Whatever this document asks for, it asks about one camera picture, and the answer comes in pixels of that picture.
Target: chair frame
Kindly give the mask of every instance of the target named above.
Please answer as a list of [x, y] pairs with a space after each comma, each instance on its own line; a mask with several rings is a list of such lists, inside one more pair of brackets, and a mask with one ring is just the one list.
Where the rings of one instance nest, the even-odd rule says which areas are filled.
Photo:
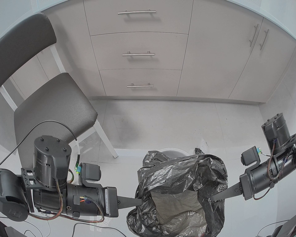
[[[59, 57], [59, 54], [57, 52], [57, 49], [55, 47], [55, 45], [51, 45], [50, 46], [50, 50], [52, 52], [52, 55], [56, 61], [56, 64], [60, 70], [61, 73], [66, 72], [64, 65]], [[9, 104], [9, 106], [13, 109], [13, 111], [15, 111], [17, 109], [17, 105], [15, 104], [15, 102], [13, 101], [13, 99], [11, 98], [11, 96], [8, 94], [7, 90], [5, 89], [5, 87], [2, 85], [0, 87], [0, 92], [3, 95], [4, 99], [6, 100], [6, 102]], [[115, 151], [115, 149], [113, 148], [111, 142], [109, 141], [107, 135], [105, 134], [105, 132], [102, 129], [102, 126], [100, 125], [99, 121], [96, 120], [96, 122], [94, 123], [94, 125], [88, 129], [87, 131], [85, 131], [83, 134], [81, 134], [80, 136], [77, 137], [78, 142], [83, 141], [84, 139], [86, 139], [88, 136], [90, 136], [91, 134], [93, 134], [94, 132], [97, 132], [98, 135], [100, 136], [100, 138], [102, 139], [102, 141], [105, 143], [106, 147], [108, 148], [108, 150], [111, 152], [111, 154], [113, 155], [114, 158], [118, 157], [117, 152]], [[69, 143], [70, 147], [73, 148], [74, 146], [76, 146], [76, 142], [75, 140], [71, 141]]]

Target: chair backrest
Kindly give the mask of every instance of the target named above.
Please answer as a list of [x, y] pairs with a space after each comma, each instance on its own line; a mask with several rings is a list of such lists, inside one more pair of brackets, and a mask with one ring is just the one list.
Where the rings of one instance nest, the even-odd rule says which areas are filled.
[[37, 53], [57, 42], [43, 13], [33, 14], [0, 38], [0, 86]]

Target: drawer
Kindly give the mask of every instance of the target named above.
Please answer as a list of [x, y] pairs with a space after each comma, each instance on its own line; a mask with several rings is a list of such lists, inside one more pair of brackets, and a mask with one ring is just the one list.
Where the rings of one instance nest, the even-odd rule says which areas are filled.
[[[188, 35], [131, 32], [91, 36], [99, 70], [155, 68], [181, 70]], [[130, 52], [154, 56], [123, 56]]]
[[[188, 34], [193, 0], [84, 0], [90, 35], [119, 32]], [[122, 14], [124, 11], [155, 13]]]
[[[176, 96], [181, 70], [117, 69], [100, 71], [107, 96]], [[148, 85], [149, 87], [132, 87]]]

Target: cabinet handle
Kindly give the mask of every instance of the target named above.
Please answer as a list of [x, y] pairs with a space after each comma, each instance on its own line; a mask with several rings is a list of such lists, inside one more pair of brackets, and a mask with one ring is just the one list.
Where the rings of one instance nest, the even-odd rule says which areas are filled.
[[265, 45], [265, 43], [266, 43], [266, 40], [267, 40], [267, 37], [268, 37], [268, 35], [269, 35], [269, 29], [267, 30], [267, 31], [265, 31], [265, 33], [266, 33], [266, 36], [265, 36], [265, 39], [264, 39], [264, 41], [263, 41], [263, 44], [260, 44], [261, 45], [261, 51], [263, 50], [263, 47], [264, 47], [264, 45]]
[[127, 54], [122, 54], [122, 56], [154, 56], [155, 54], [150, 53], [150, 51], [148, 51], [148, 53], [141, 53], [141, 54], [131, 54], [129, 51]]
[[119, 12], [118, 15], [135, 14], [135, 13], [156, 13], [156, 11], [151, 11], [150, 9], [148, 9], [148, 11], [131, 11], [131, 12], [128, 12], [127, 10], [125, 10], [124, 12]]
[[255, 39], [256, 39], [256, 35], [257, 35], [257, 33], [258, 33], [258, 31], [259, 31], [259, 24], [257, 24], [257, 26], [254, 26], [255, 28], [256, 28], [256, 31], [255, 31], [255, 34], [254, 34], [254, 36], [253, 36], [253, 39], [252, 40], [250, 40], [251, 41], [251, 45], [250, 45], [250, 47], [252, 48], [253, 46], [254, 46], [254, 44], [255, 44]]
[[132, 83], [130, 86], [127, 86], [127, 88], [138, 88], [138, 87], [154, 87], [154, 85], [150, 85], [150, 83], [148, 83], [148, 85], [134, 85]]

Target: white label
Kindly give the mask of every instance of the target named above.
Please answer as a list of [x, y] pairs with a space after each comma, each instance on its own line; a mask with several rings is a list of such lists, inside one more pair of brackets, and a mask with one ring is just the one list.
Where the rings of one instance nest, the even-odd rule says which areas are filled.
[[106, 213], [109, 214], [108, 190], [105, 189]]

